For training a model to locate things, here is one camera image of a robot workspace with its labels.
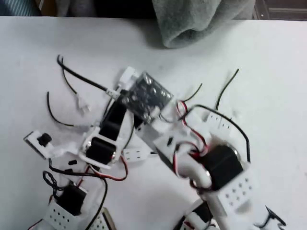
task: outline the black wire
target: black wire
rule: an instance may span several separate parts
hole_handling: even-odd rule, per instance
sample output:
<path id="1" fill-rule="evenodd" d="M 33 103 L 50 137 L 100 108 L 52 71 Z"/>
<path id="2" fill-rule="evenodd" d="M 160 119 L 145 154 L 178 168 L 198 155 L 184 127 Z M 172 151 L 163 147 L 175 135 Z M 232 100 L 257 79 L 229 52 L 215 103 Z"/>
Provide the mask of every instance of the black wire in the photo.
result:
<path id="1" fill-rule="evenodd" d="M 176 121 L 169 121 L 169 120 L 167 120 L 162 114 L 159 114 L 159 118 L 160 118 L 160 120 L 165 121 L 167 123 L 174 123 L 174 122 L 176 122 Z"/>
<path id="2" fill-rule="evenodd" d="M 212 219 L 210 219 L 210 222 L 208 223 L 208 225 L 205 227 L 204 230 L 207 230 L 211 226 L 211 222 L 212 222 Z"/>
<path id="3" fill-rule="evenodd" d="M 201 87 L 202 87 L 202 83 L 199 85 L 198 89 L 189 98 L 183 100 L 183 102 L 187 102 L 188 100 L 191 100 L 198 93 Z"/>
<path id="4" fill-rule="evenodd" d="M 75 94 L 77 94 L 77 91 L 75 91 L 75 89 L 69 84 L 67 78 L 66 78 L 66 75 L 65 75 L 65 71 L 64 71 L 64 68 L 62 68 L 62 74 L 63 74 L 63 77 L 64 77 L 64 80 L 66 81 L 66 84 L 68 85 L 68 87 L 71 89 L 71 91 L 73 91 Z"/>
<path id="5" fill-rule="evenodd" d="M 73 75 L 73 76 L 79 78 L 80 80 L 82 80 L 82 81 L 84 81 L 84 82 L 86 82 L 86 83 L 88 83 L 88 84 L 90 84 L 90 85 L 93 85 L 93 86 L 95 86 L 95 87 L 97 87 L 97 88 L 99 88 L 99 89 L 101 89 L 101 90 L 103 90 L 103 91 L 107 91 L 107 87 L 102 86 L 102 85 L 99 85 L 99 84 L 97 84 L 96 82 L 93 82 L 93 81 L 91 81 L 91 80 L 89 80 L 89 79 L 87 79 L 87 78 L 81 76 L 80 74 L 78 74 L 78 73 L 72 71 L 70 68 L 66 67 L 63 63 L 61 63 L 59 57 L 60 57 L 60 55 L 58 55 L 57 63 L 58 63 L 64 70 L 66 70 L 68 73 L 70 73 L 71 75 Z"/>
<path id="6" fill-rule="evenodd" d="M 133 135 L 133 131 L 134 131 L 134 121 L 133 121 L 133 124 L 132 124 L 132 128 L 131 128 L 131 132 L 130 132 L 130 136 L 125 144 L 125 146 L 123 147 L 123 150 L 128 146 L 129 142 L 131 141 L 131 138 L 132 138 L 132 135 Z"/>
<path id="7" fill-rule="evenodd" d="M 50 116 L 52 117 L 52 119 L 62 125 L 65 125 L 65 126 L 70 126 L 70 127 L 74 127 L 75 125 L 72 125 L 72 124 L 67 124 L 67 123 L 63 123 L 61 121 L 59 121 L 58 119 L 55 118 L 55 116 L 52 114 L 52 111 L 51 111 L 51 108 L 50 108 L 50 101 L 49 101 L 49 91 L 47 92 L 47 107 L 48 107 L 48 111 L 50 113 Z"/>
<path id="8" fill-rule="evenodd" d="M 61 169 L 54 168 L 54 167 L 52 167 L 52 160 L 50 158 L 49 158 L 49 169 L 51 171 L 56 172 L 56 173 L 60 173 L 60 174 L 63 174 L 63 175 L 68 175 L 68 176 L 90 176 L 90 177 L 97 177 L 97 178 L 102 179 L 101 176 L 99 176 L 97 174 L 94 174 L 94 173 L 89 173 L 89 172 L 71 172 L 71 171 L 64 171 L 64 170 L 61 170 Z"/>
<path id="9" fill-rule="evenodd" d="M 102 201 L 101 201 L 101 204 L 96 212 L 96 214 L 94 215 L 93 219 L 91 220 L 91 222 L 88 224 L 88 226 L 86 227 L 85 230 L 89 230 L 91 225 L 94 223 L 94 221 L 96 220 L 97 216 L 99 215 L 99 213 L 101 212 L 101 209 L 102 209 L 102 206 L 104 205 L 104 202 L 105 202 L 105 199 L 106 199 L 106 194 L 107 194 L 107 182 L 106 182 L 106 179 L 105 178 L 102 178 L 102 180 L 104 181 L 105 183 L 105 193 L 104 193 L 104 196 L 102 198 Z"/>
<path id="10" fill-rule="evenodd" d="M 103 120 L 105 119 L 106 114 L 107 114 L 107 112 L 109 111 L 108 108 L 109 108 L 109 106 L 110 106 L 112 100 L 113 100 L 113 98 L 110 98 L 110 100 L 109 100 L 108 103 L 106 104 L 106 109 L 105 109 L 105 111 L 104 111 L 104 114 L 102 115 Z"/>
<path id="11" fill-rule="evenodd" d="M 57 180 L 54 178 L 52 173 L 48 171 L 43 171 L 43 179 L 50 187 L 53 188 L 53 197 L 58 199 L 59 197 L 57 195 L 57 191 L 63 191 L 65 186 L 59 187 Z"/>
<path id="12" fill-rule="evenodd" d="M 240 128 L 240 126 L 238 126 L 235 122 L 233 122 L 230 118 L 228 118 L 227 116 L 217 112 L 216 110 L 214 109 L 211 109 L 207 106 L 204 106 L 202 104 L 196 104 L 196 105 L 193 105 L 182 117 L 180 117 L 178 119 L 178 121 L 184 119 L 193 109 L 197 108 L 197 107 L 200 107 L 200 108 L 203 108 L 203 109 L 206 109 L 206 110 L 209 110 L 210 112 L 214 113 L 214 114 L 217 114 L 219 116 L 221 116 L 222 118 L 226 119 L 228 122 L 230 122 L 232 125 L 234 125 L 239 131 L 240 133 L 243 135 L 243 137 L 245 138 L 245 141 L 246 141 L 246 154 L 247 154 L 247 160 L 248 162 L 250 162 L 250 149 L 249 149 L 249 139 L 247 137 L 247 135 L 245 134 L 245 132 Z"/>
<path id="13" fill-rule="evenodd" d="M 239 72 L 239 69 L 236 70 L 236 72 L 234 73 L 234 75 L 231 77 L 231 79 L 227 82 L 227 84 L 224 86 L 224 88 L 222 89 L 218 99 L 217 99 L 217 102 L 216 102 L 216 105 L 215 105 L 215 109 L 218 110 L 219 108 L 219 104 L 220 104 L 220 100 L 221 100 L 221 97 L 224 93 L 224 91 L 226 90 L 227 86 L 231 83 L 231 81 L 235 78 L 236 74 Z"/>

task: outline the connector plug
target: connector plug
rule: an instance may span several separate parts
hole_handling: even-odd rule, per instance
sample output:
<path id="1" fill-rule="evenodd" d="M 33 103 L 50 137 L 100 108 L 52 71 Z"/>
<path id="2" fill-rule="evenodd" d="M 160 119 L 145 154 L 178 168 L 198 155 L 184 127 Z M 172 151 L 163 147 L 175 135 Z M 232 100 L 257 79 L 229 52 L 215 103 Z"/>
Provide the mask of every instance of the connector plug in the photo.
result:
<path id="1" fill-rule="evenodd" d="M 81 111 L 82 114 L 86 114 L 91 111 L 90 105 L 77 93 L 76 98 L 78 109 L 79 111 Z"/>

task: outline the cable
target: cable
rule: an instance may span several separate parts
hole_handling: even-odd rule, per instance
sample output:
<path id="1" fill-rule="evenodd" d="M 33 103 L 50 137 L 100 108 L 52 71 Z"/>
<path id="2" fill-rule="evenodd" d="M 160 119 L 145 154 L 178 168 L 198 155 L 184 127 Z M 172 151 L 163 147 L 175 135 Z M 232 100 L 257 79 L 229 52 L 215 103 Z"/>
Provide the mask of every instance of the cable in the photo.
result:
<path id="1" fill-rule="evenodd" d="M 207 230 L 211 226 L 211 222 L 212 222 L 212 219 L 210 219 L 210 222 L 208 223 L 208 225 L 205 227 L 204 230 Z"/>
<path id="2" fill-rule="evenodd" d="M 27 230 L 31 230 L 33 229 L 34 226 L 36 226 L 37 224 L 39 224 L 40 222 L 42 222 L 43 219 L 40 219 L 38 222 L 36 222 L 34 225 L 30 226 Z"/>
<path id="3" fill-rule="evenodd" d="M 202 83 L 199 85 L 198 89 L 189 98 L 183 100 L 183 102 L 187 102 L 187 101 L 191 100 L 198 93 L 198 91 L 201 89 L 201 87 L 202 87 Z"/>
<path id="4" fill-rule="evenodd" d="M 64 59 L 64 58 L 62 57 L 62 60 L 61 60 L 62 65 L 64 65 L 64 60 L 63 60 L 63 59 Z M 62 67 L 62 75 L 63 75 L 63 77 L 64 77 L 64 80 L 66 81 L 66 84 L 67 84 L 68 87 L 71 89 L 71 91 L 73 91 L 74 94 L 77 94 L 77 91 L 69 84 L 69 82 L 68 82 L 68 80 L 67 80 L 67 78 L 66 78 L 65 71 L 64 71 L 64 68 L 63 68 L 63 67 Z"/>
<path id="5" fill-rule="evenodd" d="M 133 135 L 133 131 L 134 131 L 134 118 L 132 118 L 132 119 L 133 119 L 133 122 L 132 122 L 131 132 L 130 132 L 130 135 L 129 135 L 129 138 L 128 138 L 126 144 L 125 144 L 124 147 L 123 147 L 123 150 L 128 146 L 128 144 L 129 144 L 130 141 L 131 141 L 132 135 Z"/>
<path id="6" fill-rule="evenodd" d="M 109 111 L 109 106 L 110 106 L 110 104 L 111 104 L 112 101 L 113 101 L 113 98 L 110 98 L 110 100 L 109 100 L 108 103 L 106 104 L 106 109 L 105 109 L 105 111 L 104 111 L 104 114 L 102 115 L 102 119 L 103 119 L 103 120 L 105 119 L 106 114 L 107 114 L 107 112 Z"/>
<path id="7" fill-rule="evenodd" d="M 118 178 L 118 177 L 114 177 L 114 176 L 111 176 L 111 175 L 108 175 L 108 174 L 102 174 L 101 172 L 97 171 L 96 169 L 93 168 L 92 165 L 90 165 L 90 168 L 91 170 L 93 170 L 93 172 L 96 174 L 96 175 L 99 175 L 101 178 L 108 178 L 108 179 L 111 179 L 113 181 L 124 181 L 127 176 L 128 176 L 128 166 L 127 166 L 127 163 L 125 162 L 124 158 L 122 156 L 120 156 L 120 159 L 122 160 L 124 166 L 125 166 L 125 172 L 126 172 L 126 175 L 122 178 Z"/>
<path id="8" fill-rule="evenodd" d="M 59 124 L 65 125 L 65 126 L 69 126 L 69 127 L 75 127 L 75 125 L 72 124 L 67 124 L 67 123 L 63 123 L 61 121 L 59 121 L 58 119 L 55 118 L 55 116 L 52 114 L 51 108 L 50 108 L 50 101 L 49 101 L 49 91 L 47 92 L 47 107 L 48 107 L 48 111 L 50 116 L 52 117 L 52 119 L 56 122 L 58 122 Z"/>
<path id="9" fill-rule="evenodd" d="M 250 147 L 249 147 L 249 139 L 247 137 L 247 135 L 245 134 L 245 132 L 240 128 L 240 126 L 238 126 L 234 121 L 232 121 L 230 118 L 228 118 L 227 116 L 217 112 L 216 110 L 214 109 L 211 109 L 207 106 L 204 106 L 202 104 L 196 104 L 196 105 L 193 105 L 182 117 L 180 117 L 178 119 L 178 121 L 181 121 L 183 120 L 193 109 L 195 108 L 203 108 L 203 109 L 206 109 L 206 110 L 209 110 L 210 112 L 214 113 L 214 114 L 217 114 L 219 116 L 221 116 L 222 118 L 226 119 L 228 122 L 230 122 L 232 125 L 234 125 L 238 130 L 239 132 L 243 135 L 243 137 L 245 138 L 245 141 L 246 141 L 246 154 L 247 154 L 247 161 L 250 162 Z"/>
<path id="10" fill-rule="evenodd" d="M 186 112 L 188 111 L 187 105 L 185 104 L 184 101 L 179 101 L 179 102 L 183 104 L 184 109 L 185 109 L 185 113 L 186 113 Z M 178 114 L 181 116 L 181 112 L 180 112 L 180 110 L 179 110 L 178 103 L 177 103 L 177 105 L 176 105 L 176 108 L 177 108 Z M 208 148 L 205 138 L 204 138 L 199 132 L 197 132 L 195 129 L 193 129 L 191 126 L 189 126 L 189 125 L 187 124 L 185 118 L 182 119 L 182 122 L 183 122 L 183 125 L 185 125 L 186 127 L 190 128 L 191 131 L 192 131 L 197 137 L 199 137 L 199 138 L 201 139 L 201 141 L 202 141 L 202 143 L 203 143 L 203 148 L 202 148 L 202 150 L 200 151 L 200 153 L 205 152 L 206 148 Z"/>
<path id="11" fill-rule="evenodd" d="M 93 86 L 95 86 L 95 87 L 97 87 L 97 88 L 99 88 L 99 89 L 101 89 L 101 90 L 103 90 L 103 91 L 107 91 L 107 87 L 102 86 L 102 85 L 99 85 L 99 84 L 97 84 L 96 82 L 93 82 L 93 81 L 91 81 L 91 80 L 89 80 L 89 79 L 87 79 L 87 78 L 81 76 L 80 74 L 78 74 L 78 73 L 72 71 L 70 68 L 66 67 L 63 63 L 61 63 L 61 61 L 60 61 L 59 58 L 60 58 L 60 54 L 59 54 L 58 57 L 57 57 L 57 63 L 58 63 L 64 70 L 66 70 L 68 73 L 70 73 L 71 75 L 73 75 L 73 76 L 79 78 L 80 80 L 82 80 L 82 81 L 84 81 L 84 82 L 86 82 L 86 83 L 88 83 L 88 84 L 90 84 L 90 85 L 93 85 Z"/>
<path id="12" fill-rule="evenodd" d="M 59 187 L 57 180 L 54 178 L 52 173 L 48 171 L 43 171 L 43 179 L 44 181 L 53 188 L 53 197 L 55 199 L 58 199 L 57 191 L 63 191 L 65 186 Z"/>
<path id="13" fill-rule="evenodd" d="M 68 175 L 68 176 L 90 176 L 90 177 L 97 177 L 97 178 L 101 178 L 100 176 L 94 174 L 94 173 L 89 173 L 89 172 L 71 172 L 71 171 L 64 171 L 64 170 L 61 170 L 61 169 L 57 169 L 57 168 L 54 168 L 52 166 L 52 160 L 49 158 L 49 169 L 51 171 L 54 171 L 56 173 L 60 173 L 60 174 L 63 174 L 63 175 Z"/>
<path id="14" fill-rule="evenodd" d="M 100 206 L 96 212 L 96 214 L 94 215 L 93 219 L 91 220 L 91 222 L 88 224 L 88 226 L 86 227 L 85 230 L 89 230 L 91 225 L 95 222 L 97 216 L 99 215 L 99 213 L 101 212 L 101 209 L 102 209 L 102 206 L 104 205 L 104 202 L 105 202 L 105 199 L 106 199 L 106 194 L 107 194 L 107 182 L 106 182 L 106 179 L 105 178 L 101 178 L 104 183 L 105 183 L 105 193 L 104 193 L 104 196 L 102 197 L 102 200 L 101 200 L 101 203 L 100 203 Z"/>
<path id="15" fill-rule="evenodd" d="M 89 171 L 89 169 L 90 169 L 90 166 L 87 166 L 87 167 L 86 167 L 86 170 L 85 170 L 85 173 L 87 173 L 87 172 Z M 77 188 L 80 187 L 80 185 L 82 184 L 82 182 L 83 182 L 83 177 L 81 177 L 80 181 L 78 182 Z"/>
<path id="16" fill-rule="evenodd" d="M 227 82 L 227 84 L 224 86 L 224 88 L 222 89 L 218 99 L 217 99 L 217 102 L 216 102 L 216 105 L 215 105 L 215 109 L 218 110 L 219 109 L 219 104 L 220 104 L 220 100 L 221 100 L 221 97 L 224 93 L 224 91 L 226 90 L 227 86 L 231 83 L 231 81 L 235 78 L 236 74 L 239 72 L 239 69 L 236 70 L 236 72 L 234 73 L 234 75 L 231 77 L 231 79 Z"/>

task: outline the white connector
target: white connector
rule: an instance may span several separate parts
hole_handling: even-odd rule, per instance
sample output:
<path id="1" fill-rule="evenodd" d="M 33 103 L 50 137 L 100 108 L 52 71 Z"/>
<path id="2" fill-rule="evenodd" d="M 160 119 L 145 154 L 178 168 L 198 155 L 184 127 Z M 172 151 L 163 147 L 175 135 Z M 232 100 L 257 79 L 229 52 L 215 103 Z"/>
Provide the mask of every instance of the white connector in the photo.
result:
<path id="1" fill-rule="evenodd" d="M 113 89 L 107 89 L 106 94 L 112 97 L 114 100 L 117 100 L 120 96 L 120 93 L 118 91 L 115 91 Z"/>
<path id="2" fill-rule="evenodd" d="M 77 106 L 79 111 L 81 111 L 82 114 L 86 114 L 90 112 L 90 105 L 79 95 L 76 93 L 77 98 Z"/>

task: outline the wire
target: wire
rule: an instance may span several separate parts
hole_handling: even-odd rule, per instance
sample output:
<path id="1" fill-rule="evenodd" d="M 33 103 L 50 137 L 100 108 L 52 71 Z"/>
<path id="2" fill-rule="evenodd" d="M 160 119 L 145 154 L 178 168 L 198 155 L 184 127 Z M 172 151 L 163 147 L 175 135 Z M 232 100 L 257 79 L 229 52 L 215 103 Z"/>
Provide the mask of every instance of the wire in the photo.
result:
<path id="1" fill-rule="evenodd" d="M 221 116 L 222 118 L 226 119 L 228 122 L 230 122 L 232 125 L 234 125 L 238 130 L 239 132 L 243 135 L 243 137 L 245 138 L 245 141 L 246 141 L 246 154 L 247 154 L 247 161 L 250 162 L 250 147 L 249 147 L 249 139 L 247 137 L 247 135 L 245 134 L 245 132 L 240 128 L 240 126 L 238 126 L 234 121 L 232 121 L 230 118 L 228 118 L 227 116 L 217 112 L 216 110 L 214 109 L 211 109 L 207 106 L 204 106 L 202 104 L 196 104 L 196 105 L 193 105 L 182 117 L 180 117 L 178 119 L 178 121 L 181 121 L 182 119 L 184 119 L 193 109 L 195 108 L 203 108 L 203 109 L 206 109 L 206 110 L 209 110 L 210 112 L 214 113 L 214 114 L 217 114 L 219 116 Z"/>
<path id="2" fill-rule="evenodd" d="M 40 219 L 38 222 L 36 222 L 34 225 L 30 226 L 27 230 L 31 230 L 33 229 L 34 226 L 36 226 L 37 224 L 39 224 L 40 222 L 42 222 L 43 219 Z"/>
<path id="3" fill-rule="evenodd" d="M 99 215 L 99 213 L 101 212 L 101 209 L 102 209 L 102 206 L 104 205 L 104 202 L 105 202 L 105 199 L 106 199 L 106 194 L 107 194 L 107 182 L 106 182 L 106 179 L 105 178 L 101 178 L 104 183 L 105 183 L 105 193 L 104 193 L 104 196 L 102 197 L 102 200 L 101 200 L 101 203 L 100 203 L 100 206 L 96 212 L 96 214 L 94 215 L 93 219 L 91 220 L 91 222 L 88 224 L 88 226 L 86 227 L 85 230 L 89 230 L 91 225 L 95 222 L 97 216 Z"/>
<path id="4" fill-rule="evenodd" d="M 82 80 L 82 81 L 84 81 L 84 82 L 86 82 L 86 83 L 88 83 L 88 84 L 90 84 L 90 85 L 93 85 L 93 86 L 95 86 L 95 87 L 97 87 L 97 88 L 99 88 L 99 89 L 101 89 L 101 90 L 103 90 L 103 91 L 107 91 L 107 87 L 102 86 L 102 85 L 99 85 L 99 84 L 97 84 L 96 82 L 93 82 L 93 81 L 91 81 L 91 80 L 89 80 L 89 79 L 87 79 L 87 78 L 81 76 L 80 74 L 74 72 L 74 71 L 71 70 L 70 68 L 66 67 L 63 63 L 61 63 L 61 61 L 60 61 L 59 58 L 60 58 L 60 54 L 59 54 L 58 57 L 57 57 L 57 63 L 58 63 L 64 70 L 66 70 L 68 73 L 70 73 L 71 75 L 73 75 L 73 76 L 79 78 L 80 80 Z"/>
<path id="5" fill-rule="evenodd" d="M 122 178 L 114 177 L 114 176 L 111 176 L 111 175 L 108 175 L 108 174 L 102 174 L 101 172 L 99 172 L 96 169 L 94 169 L 94 167 L 92 165 L 90 165 L 90 168 L 91 168 L 91 170 L 93 170 L 93 172 L 96 175 L 99 175 L 101 178 L 108 178 L 108 179 L 111 179 L 113 181 L 124 181 L 127 178 L 127 176 L 128 176 L 128 166 L 127 166 L 127 163 L 126 163 L 126 161 L 124 160 L 124 158 L 122 156 L 120 156 L 120 159 L 122 160 L 122 162 L 124 164 L 125 172 L 126 172 L 126 175 L 124 177 L 122 177 Z"/>
<path id="6" fill-rule="evenodd" d="M 65 126 L 69 126 L 69 127 L 75 127 L 75 125 L 72 124 L 67 124 L 67 123 L 63 123 L 61 121 L 59 121 L 58 119 L 55 118 L 55 116 L 52 114 L 51 108 L 50 108 L 50 101 L 49 101 L 49 91 L 47 92 L 47 107 L 48 107 L 48 111 L 50 116 L 52 117 L 52 119 L 56 122 L 58 122 L 59 124 L 65 125 Z"/>
<path id="7" fill-rule="evenodd" d="M 183 104 L 184 109 L 185 109 L 185 113 L 186 113 L 186 112 L 188 111 L 187 105 L 184 103 L 184 101 L 179 101 L 179 102 Z M 178 103 L 177 103 L 177 105 L 176 105 L 176 108 L 177 108 L 178 114 L 181 115 L 181 112 L 180 112 L 179 107 L 178 107 Z M 202 150 L 200 151 L 200 153 L 205 152 L 206 148 L 208 148 L 205 138 L 204 138 L 199 132 L 197 132 L 195 129 L 193 129 L 191 126 L 189 126 L 189 125 L 187 124 L 185 118 L 182 119 L 182 122 L 183 122 L 183 125 L 185 125 L 186 127 L 190 128 L 191 131 L 192 131 L 197 137 L 199 137 L 199 138 L 201 139 L 201 141 L 202 141 L 202 143 L 203 143 L 203 148 L 202 148 Z"/>
<path id="8" fill-rule="evenodd" d="M 65 71 L 64 71 L 64 68 L 62 68 L 62 75 L 63 75 L 63 77 L 64 77 L 64 80 L 66 81 L 66 84 L 68 85 L 68 87 L 71 89 L 71 91 L 73 91 L 74 92 L 74 94 L 77 94 L 77 91 L 70 85 L 70 83 L 68 82 L 68 80 L 67 80 L 67 78 L 66 78 L 66 75 L 65 75 Z"/>
<path id="9" fill-rule="evenodd" d="M 63 191 L 65 186 L 59 187 L 57 180 L 54 178 L 52 173 L 48 171 L 43 171 L 43 179 L 50 187 L 53 188 L 53 197 L 55 199 L 58 199 L 59 197 L 57 195 L 57 191 Z"/>
<path id="10" fill-rule="evenodd" d="M 191 100 L 198 93 L 198 91 L 201 89 L 201 87 L 202 87 L 202 83 L 199 85 L 198 89 L 189 98 L 183 100 L 183 102 L 187 102 L 187 101 Z"/>
<path id="11" fill-rule="evenodd" d="M 224 88 L 222 89 L 222 91 L 220 92 L 220 95 L 217 99 L 216 105 L 215 105 L 215 109 L 218 110 L 219 109 L 219 104 L 220 104 L 220 100 L 221 97 L 224 93 L 224 91 L 226 90 L 227 86 L 231 83 L 231 81 L 235 78 L 236 74 L 239 72 L 239 69 L 236 70 L 236 72 L 234 73 L 234 75 L 231 77 L 231 79 L 227 82 L 227 84 L 224 86 Z"/>
<path id="12" fill-rule="evenodd" d="M 109 106 L 110 106 L 110 104 L 111 104 L 112 101 L 113 101 L 113 98 L 110 98 L 110 100 L 109 100 L 108 103 L 106 104 L 106 109 L 105 109 L 105 111 L 104 111 L 104 114 L 102 115 L 102 119 L 103 119 L 103 120 L 105 119 L 106 114 L 107 114 L 108 111 L 109 111 Z"/>
<path id="13" fill-rule="evenodd" d="M 89 169 L 90 169 L 90 166 L 87 166 L 87 167 L 86 167 L 86 170 L 85 170 L 85 173 L 87 173 Z M 80 185 L 82 184 L 82 182 L 83 182 L 83 177 L 81 177 L 81 180 L 80 180 L 79 183 L 77 184 L 77 188 L 80 187 Z"/>
<path id="14" fill-rule="evenodd" d="M 134 131 L 134 117 L 132 117 L 132 119 L 133 119 L 133 122 L 132 122 L 131 132 L 130 132 L 130 135 L 129 135 L 129 138 L 128 138 L 126 144 L 125 144 L 124 147 L 123 147 L 123 150 L 129 145 L 129 143 L 130 143 L 130 141 L 131 141 L 131 138 L 132 138 L 132 136 L 133 136 L 133 131 Z"/>

